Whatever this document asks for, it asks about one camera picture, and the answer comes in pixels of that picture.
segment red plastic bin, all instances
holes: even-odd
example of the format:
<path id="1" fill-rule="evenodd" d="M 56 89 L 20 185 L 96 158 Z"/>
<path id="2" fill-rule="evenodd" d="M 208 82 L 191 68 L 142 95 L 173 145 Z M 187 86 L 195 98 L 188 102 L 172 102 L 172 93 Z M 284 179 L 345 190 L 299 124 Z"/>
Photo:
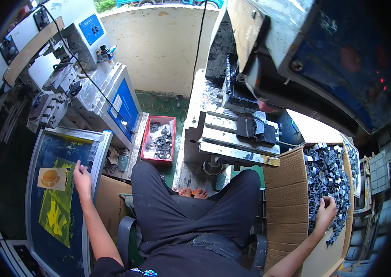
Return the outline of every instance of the red plastic bin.
<path id="1" fill-rule="evenodd" d="M 169 125 L 170 125 L 170 128 L 171 128 L 171 136 L 172 136 L 172 146 L 171 146 L 171 156 L 169 157 L 169 159 L 160 159 L 160 158 L 147 158 L 145 157 L 145 145 L 147 143 L 147 140 L 148 140 L 148 137 L 150 136 L 149 134 L 149 127 L 151 126 L 151 124 L 154 124 L 154 123 L 160 123 L 160 126 L 164 125 L 164 124 L 168 124 L 169 122 Z M 151 163 L 153 165 L 159 165 L 159 166 L 163 166 L 163 165 L 169 165 L 169 166 L 172 166 L 172 159 L 174 158 L 174 141 L 175 141 L 175 138 L 176 138 L 176 118 L 175 117 L 160 117 L 160 116 L 149 116 L 148 117 L 148 121 L 146 122 L 146 128 L 145 128 L 145 133 L 143 134 L 143 141 L 142 141 L 142 149 L 140 151 L 140 158 L 145 161 L 145 162 L 148 162 L 148 163 Z"/>

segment printed logo on shirt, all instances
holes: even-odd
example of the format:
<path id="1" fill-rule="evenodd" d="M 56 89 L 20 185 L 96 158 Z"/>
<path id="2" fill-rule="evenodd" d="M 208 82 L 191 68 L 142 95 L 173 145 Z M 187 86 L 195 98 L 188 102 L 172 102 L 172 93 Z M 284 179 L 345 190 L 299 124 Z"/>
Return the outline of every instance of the printed logo on shirt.
<path id="1" fill-rule="evenodd" d="M 157 273 L 154 272 L 154 269 L 150 269 L 150 270 L 146 270 L 146 271 L 141 271 L 140 269 L 138 268 L 133 268 L 133 269 L 130 269 L 131 271 L 135 271 L 135 272 L 139 272 L 139 273 L 143 273 L 143 275 L 146 275 L 146 276 L 155 276 L 157 275 Z"/>

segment white wall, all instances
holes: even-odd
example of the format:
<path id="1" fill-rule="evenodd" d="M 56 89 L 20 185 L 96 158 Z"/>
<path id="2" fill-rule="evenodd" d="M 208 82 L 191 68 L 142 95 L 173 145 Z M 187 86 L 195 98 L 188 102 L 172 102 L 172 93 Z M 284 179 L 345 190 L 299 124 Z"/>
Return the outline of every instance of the white wall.
<path id="1" fill-rule="evenodd" d="M 189 97 L 202 14 L 199 6 L 154 5 L 100 16 L 135 89 Z M 206 66 L 218 14 L 206 9 L 196 71 Z"/>

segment bare foot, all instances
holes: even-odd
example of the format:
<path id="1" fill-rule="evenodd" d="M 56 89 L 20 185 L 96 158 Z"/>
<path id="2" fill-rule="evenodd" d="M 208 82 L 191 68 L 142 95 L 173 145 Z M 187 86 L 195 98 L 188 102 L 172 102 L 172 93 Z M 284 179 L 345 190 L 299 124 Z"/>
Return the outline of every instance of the bare foot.
<path id="1" fill-rule="evenodd" d="M 206 192 L 206 190 L 202 191 L 202 188 L 199 187 L 195 192 L 194 198 L 206 199 L 208 198 L 208 193 Z"/>
<path id="2" fill-rule="evenodd" d="M 179 195 L 180 196 L 186 196 L 186 197 L 191 197 L 191 189 L 190 188 L 181 188 L 179 190 Z"/>

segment person's arm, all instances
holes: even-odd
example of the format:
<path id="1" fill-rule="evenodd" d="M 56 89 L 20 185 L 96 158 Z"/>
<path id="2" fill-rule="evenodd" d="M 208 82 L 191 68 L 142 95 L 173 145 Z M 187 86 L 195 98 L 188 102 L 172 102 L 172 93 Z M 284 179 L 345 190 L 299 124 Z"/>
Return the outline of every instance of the person's arm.
<path id="1" fill-rule="evenodd" d="M 331 225 L 337 214 L 337 206 L 333 197 L 325 196 L 320 201 L 320 208 L 315 220 L 315 228 L 311 235 L 307 237 L 297 248 L 286 257 L 281 259 L 271 267 L 263 277 L 288 277 L 292 276 L 303 264 L 309 254 L 314 250 L 319 241 L 325 235 L 329 225 Z"/>
<path id="2" fill-rule="evenodd" d="M 92 202 L 92 181 L 91 175 L 87 169 L 87 166 L 80 164 L 80 160 L 77 161 L 76 168 L 74 169 L 74 184 L 79 193 L 80 204 L 82 206 L 83 216 L 85 217 L 85 224 L 88 229 L 92 251 L 96 259 L 102 257 L 113 258 L 123 266 L 117 247 L 115 247 L 110 234 L 106 230 Z"/>

